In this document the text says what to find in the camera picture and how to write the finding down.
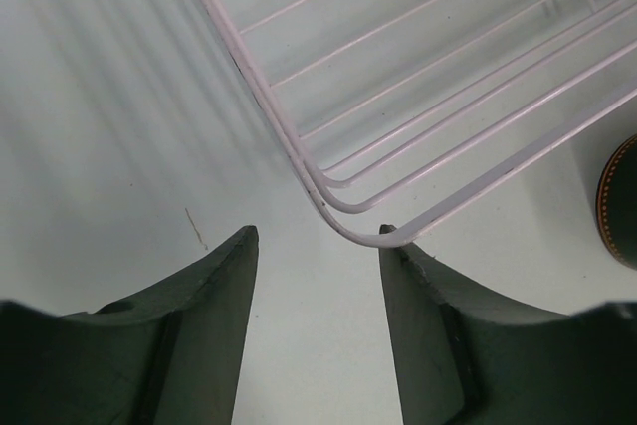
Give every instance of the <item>white wire rack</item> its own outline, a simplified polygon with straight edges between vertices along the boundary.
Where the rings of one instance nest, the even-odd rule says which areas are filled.
[[[637,81],[629,79],[602,97],[591,99],[592,105],[570,115],[562,124],[553,124],[540,137],[480,171],[453,194],[414,214],[413,219],[392,233],[359,234],[344,227],[332,211],[359,214],[399,196],[407,186],[478,148],[501,131],[512,128],[524,117],[585,84],[588,79],[603,74],[636,51],[637,0],[485,0],[496,6],[491,10],[480,6],[482,0],[363,0],[363,3],[367,2],[364,6],[359,6],[358,0],[331,0],[338,10],[336,14],[327,6],[330,0],[281,0],[281,3],[268,0],[259,4],[259,8],[253,4],[243,10],[238,5],[241,2],[236,0],[234,4],[225,0],[201,1],[320,215],[338,233],[365,246],[395,247],[413,241],[441,220],[637,97]],[[460,29],[461,33],[454,41],[444,35],[436,40],[428,33],[427,25],[439,22],[432,20],[434,17],[444,20],[444,13],[451,12],[445,10],[445,5],[452,4],[460,6],[454,13],[459,12],[460,20],[456,25],[459,25],[457,30]],[[374,5],[387,8],[378,12]],[[462,27],[469,25],[465,17],[470,15],[486,20],[463,31]],[[364,17],[365,22],[363,27],[358,28],[356,19],[360,17]],[[336,30],[329,29],[330,19],[333,25],[338,26]],[[294,45],[286,44],[286,39],[282,43],[281,32],[285,31],[286,23],[295,24],[295,28],[303,32],[304,26],[309,25],[306,21],[317,25],[309,27],[315,28],[315,38],[319,38],[316,47],[308,48],[308,39],[303,35]],[[404,32],[401,31],[410,22],[420,22],[420,27],[415,29],[422,31],[419,44],[438,42],[440,49],[419,58],[419,49],[411,49],[409,45],[414,40],[403,39]],[[446,30],[439,26],[437,29],[443,33]],[[524,41],[510,42],[510,33],[521,29],[533,32],[533,35],[528,35]],[[628,38],[628,41],[614,42],[613,39],[618,38],[614,29],[628,32],[628,36],[622,37]],[[259,38],[260,45],[266,47],[259,51],[251,45],[252,38]],[[357,49],[366,49],[371,55],[376,55],[376,63],[388,64],[386,71],[389,73],[385,72],[385,78],[377,74],[377,67],[371,69],[373,73],[365,78],[367,69],[352,60],[351,52]],[[506,53],[495,53],[495,50]],[[392,96],[400,93],[401,89],[426,83],[428,76],[439,74],[447,64],[459,68],[458,62],[466,63],[469,62],[467,59],[476,59],[477,56],[485,59],[485,66],[474,69],[475,72],[466,76],[464,82],[451,82],[450,87],[441,89],[440,93],[428,95],[428,100],[433,99],[430,105],[421,105],[417,111],[411,109],[408,113],[394,116],[380,127],[371,126],[363,142],[340,145],[346,143],[338,141],[346,136],[345,125],[360,124],[360,115],[365,111],[374,110],[374,106],[382,102],[391,103]],[[569,65],[575,64],[575,70],[567,69],[566,78],[547,74],[555,69],[561,70],[560,62],[564,58],[571,58]],[[328,70],[332,65],[339,69],[338,74],[330,75]],[[401,68],[390,69],[396,65],[401,65]],[[550,78],[544,82],[533,81],[539,87],[533,90],[531,98],[521,96],[520,105],[507,110],[492,124],[473,131],[466,139],[445,148],[436,157],[421,160],[415,168],[405,170],[396,167],[416,146],[426,144],[430,138],[444,137],[445,131],[458,120],[487,108],[502,92],[524,85],[533,76],[542,75]],[[327,88],[314,95],[313,88],[308,87],[312,82],[322,83]],[[331,92],[346,90],[347,87],[343,87],[346,82],[363,85],[361,95],[350,95],[342,102],[335,101],[336,96],[330,96]],[[294,84],[297,84],[296,89],[291,89]],[[298,92],[303,90],[310,92],[305,96],[299,95]],[[319,106],[316,105],[320,105],[321,100],[326,104],[339,105],[317,113]],[[291,113],[297,111],[298,105],[301,106],[297,109],[305,108],[305,114],[311,116],[312,121],[303,124],[303,121],[293,119]],[[338,159],[326,167],[319,167],[316,153],[311,149],[311,144],[322,135],[327,138],[323,145],[327,143],[327,147],[338,151]],[[392,176],[389,184],[379,191],[362,198],[355,197],[354,201],[345,201],[334,194],[334,190],[351,189],[383,168],[400,171],[400,174]]]

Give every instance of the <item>dish rack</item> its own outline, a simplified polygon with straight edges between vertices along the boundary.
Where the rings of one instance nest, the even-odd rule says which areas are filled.
[[[637,50],[637,0],[201,2],[319,214],[364,246],[413,241],[637,97],[634,76],[620,82],[612,70]],[[555,126],[554,102],[604,75],[613,88]],[[520,133],[542,108],[552,115],[544,133]],[[491,109],[500,115],[485,126],[478,116]],[[447,144],[459,120],[469,122],[468,137]],[[363,138],[348,141],[355,129]],[[506,130],[511,154],[479,162],[451,195],[393,232],[360,234],[334,216],[406,194]],[[378,178],[388,184],[354,191]]]

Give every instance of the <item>brown scratch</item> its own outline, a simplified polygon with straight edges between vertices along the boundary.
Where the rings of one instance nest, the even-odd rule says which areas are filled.
[[[203,242],[203,238],[201,237],[201,233],[197,229],[197,226],[195,226],[195,222],[192,220],[192,216],[190,216],[190,211],[188,211],[188,208],[184,208],[184,209],[186,210],[186,216],[188,216],[188,221],[190,221],[190,224],[192,225],[192,229],[194,229],[195,233],[197,233],[197,239],[199,240],[199,243],[201,243],[201,245],[203,246],[203,249],[208,251],[208,245]]]

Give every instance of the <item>white surface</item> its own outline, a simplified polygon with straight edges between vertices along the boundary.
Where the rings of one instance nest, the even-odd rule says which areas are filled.
[[[317,216],[198,8],[0,0],[0,296],[95,310],[205,254],[185,208],[211,249],[256,224],[234,423],[400,423],[376,252]],[[637,274],[609,258],[590,204],[604,161],[636,129],[626,106],[420,244],[555,311],[637,298]],[[453,180],[420,186],[413,204]]]

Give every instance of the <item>black leather cup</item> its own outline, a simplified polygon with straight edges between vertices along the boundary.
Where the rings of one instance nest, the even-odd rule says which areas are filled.
[[[597,188],[597,226],[617,261],[637,268],[637,134],[611,156]]]

